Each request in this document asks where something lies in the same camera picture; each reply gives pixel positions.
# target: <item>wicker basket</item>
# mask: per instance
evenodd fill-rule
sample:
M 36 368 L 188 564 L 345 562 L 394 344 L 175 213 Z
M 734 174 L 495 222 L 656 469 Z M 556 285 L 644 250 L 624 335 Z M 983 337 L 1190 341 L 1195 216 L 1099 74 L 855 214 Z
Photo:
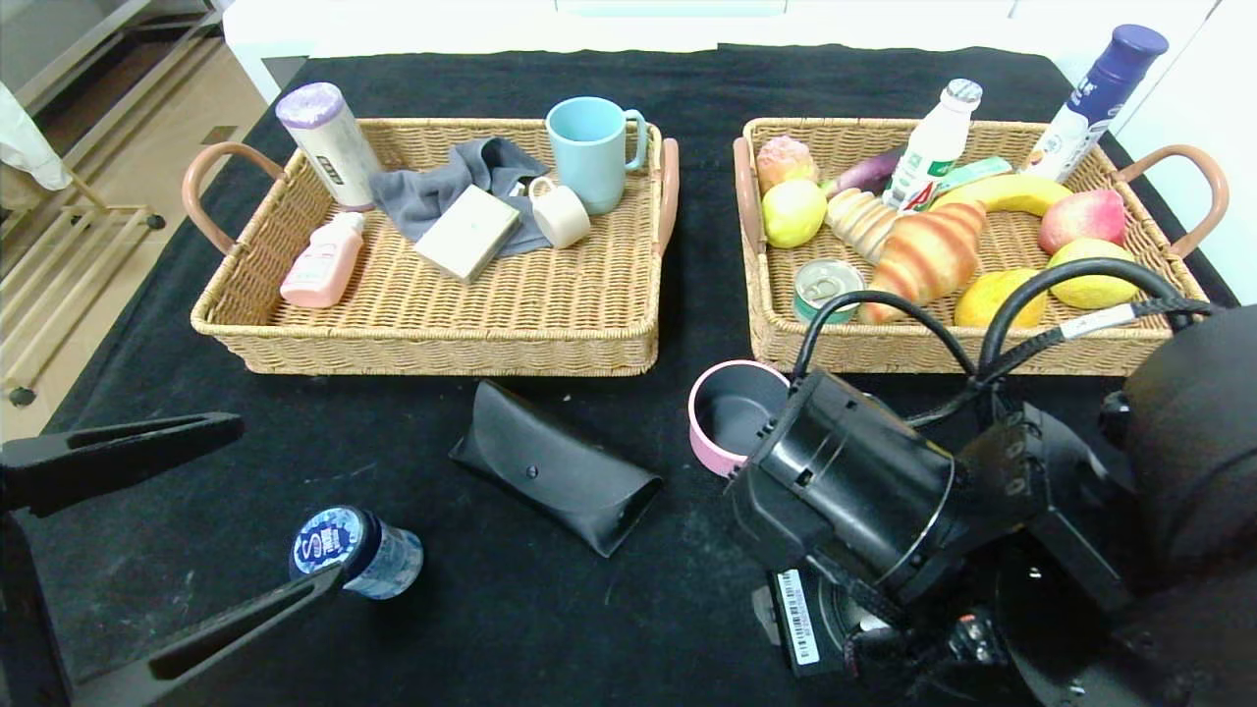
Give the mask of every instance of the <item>wicker basket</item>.
M 806 325 L 792 311 L 794 272 L 816 258 L 847 260 L 870 278 L 872 267 L 846 243 L 822 226 L 807 244 L 793 249 L 767 247 L 759 213 L 754 151 L 768 140 L 789 135 L 807 143 L 825 175 L 837 175 L 856 162 L 908 141 L 919 121 L 869 118 L 759 118 L 747 123 L 734 142 L 738 210 L 742 216 L 743 263 L 750 309 L 750 342 L 755 357 L 788 370 L 798 353 Z M 1019 164 L 1043 132 L 1040 123 L 975 121 L 960 162 L 999 155 Z M 1213 208 L 1200 225 L 1174 245 L 1166 240 L 1128 182 L 1168 155 L 1197 164 L 1213 189 Z M 1092 150 L 1066 186 L 1075 191 L 1115 189 L 1126 203 L 1126 247 L 1139 263 L 1165 277 L 1188 297 L 1204 299 L 1200 286 L 1183 264 L 1226 211 L 1227 185 L 1217 164 L 1189 146 L 1165 147 L 1117 171 L 1102 150 Z M 1018 267 L 1043 268 L 1047 255 L 1037 245 L 1038 218 L 1022 213 L 993 213 L 982 237 L 979 273 Z M 950 322 L 958 294 L 933 302 L 926 309 Z M 1012 330 L 1008 346 L 1082 315 L 1048 298 L 1042 326 Z M 965 350 L 977 357 L 984 328 L 950 327 Z M 1126 327 L 1105 330 L 1050 348 L 1017 370 L 1019 374 L 1128 375 L 1169 336 L 1160 317 L 1146 317 Z M 842 372 L 959 372 L 959 366 L 923 326 L 913 321 L 889 325 L 828 325 L 812 359 L 817 367 Z
M 385 169 L 430 170 L 449 148 L 504 136 L 552 164 L 539 120 L 362 120 Z M 634 143 L 630 125 L 626 141 Z M 381 211 L 338 304 L 288 304 L 279 284 L 337 205 L 297 151 L 285 169 L 251 147 L 219 143 L 189 167 L 189 216 L 225 258 L 192 309 L 192 327 L 259 374 L 628 376 L 655 362 L 664 249 L 676 215 L 678 146 L 649 128 L 647 170 L 630 172 L 615 211 L 592 218 L 586 240 L 493 260 L 463 284 L 411 250 Z M 274 179 L 233 242 L 201 209 L 205 171 L 244 155 Z

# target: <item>basket handle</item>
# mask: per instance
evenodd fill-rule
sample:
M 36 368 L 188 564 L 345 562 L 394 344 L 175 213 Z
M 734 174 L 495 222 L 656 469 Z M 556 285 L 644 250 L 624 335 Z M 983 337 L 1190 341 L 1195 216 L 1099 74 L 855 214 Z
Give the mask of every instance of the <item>basket handle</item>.
M 675 137 L 669 137 L 664 140 L 664 200 L 659 206 L 659 243 L 655 245 L 657 255 L 662 255 L 667 250 L 667 243 L 672 240 L 680 191 L 681 146 Z
M 733 181 L 738 191 L 738 218 L 752 253 L 764 252 L 764 221 L 759 214 L 759 185 L 750 174 L 750 143 L 745 137 L 733 141 Z
M 275 181 L 285 179 L 285 175 L 283 167 L 243 142 L 216 142 L 210 145 L 205 150 L 201 150 L 201 153 L 187 166 L 187 171 L 184 172 L 184 210 L 187 211 L 187 218 L 192 219 L 196 228 L 201 229 L 205 238 L 210 239 L 210 243 L 226 255 L 231 252 L 231 247 L 235 245 L 235 240 L 222 233 L 222 229 L 214 223 L 214 219 L 201 206 L 201 182 L 205 181 L 205 172 L 224 155 L 241 155 L 248 157 L 250 162 L 261 167 Z
M 1231 186 L 1227 185 L 1227 176 L 1222 174 L 1222 167 L 1218 166 L 1218 162 L 1199 147 L 1169 145 L 1149 153 L 1129 167 L 1112 172 L 1111 176 L 1115 181 L 1130 182 L 1130 180 L 1144 174 L 1148 167 L 1172 155 L 1180 155 L 1190 160 L 1200 170 L 1200 174 L 1204 175 L 1204 179 L 1209 182 L 1209 191 L 1213 192 L 1213 204 L 1209 206 L 1209 213 L 1200 220 L 1200 224 L 1170 245 L 1170 253 L 1174 253 L 1179 258 L 1185 258 L 1218 225 L 1223 214 L 1227 213 L 1227 206 L 1231 204 Z

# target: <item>blue mug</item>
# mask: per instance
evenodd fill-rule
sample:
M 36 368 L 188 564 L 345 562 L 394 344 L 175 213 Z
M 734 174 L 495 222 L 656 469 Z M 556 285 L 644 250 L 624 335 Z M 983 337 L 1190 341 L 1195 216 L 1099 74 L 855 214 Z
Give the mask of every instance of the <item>blue mug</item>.
M 625 125 L 637 121 L 637 153 L 627 165 Z M 551 108 L 546 116 L 554 164 L 564 185 L 581 198 L 591 215 L 606 214 L 620 204 L 625 172 L 646 160 L 646 120 L 606 98 L 581 96 Z

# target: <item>barcode label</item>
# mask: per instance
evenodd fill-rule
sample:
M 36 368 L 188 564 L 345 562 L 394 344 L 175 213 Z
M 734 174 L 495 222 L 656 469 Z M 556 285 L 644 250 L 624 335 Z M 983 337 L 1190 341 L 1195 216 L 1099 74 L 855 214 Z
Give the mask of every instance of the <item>barcode label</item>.
M 782 590 L 782 608 L 789 624 L 789 642 L 794 648 L 794 662 L 808 665 L 821 660 L 816 649 L 816 634 L 812 633 L 812 616 L 807 613 L 807 599 L 803 596 L 803 582 L 798 570 L 786 570 L 777 575 L 777 586 Z

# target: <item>red apple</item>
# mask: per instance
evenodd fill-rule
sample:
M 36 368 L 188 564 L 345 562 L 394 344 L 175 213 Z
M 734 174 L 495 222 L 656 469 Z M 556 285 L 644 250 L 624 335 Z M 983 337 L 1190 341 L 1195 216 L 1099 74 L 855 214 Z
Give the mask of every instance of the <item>red apple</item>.
M 1048 255 L 1080 238 L 1126 244 L 1126 206 L 1120 194 L 1111 189 L 1080 191 L 1061 199 L 1043 214 L 1038 247 Z

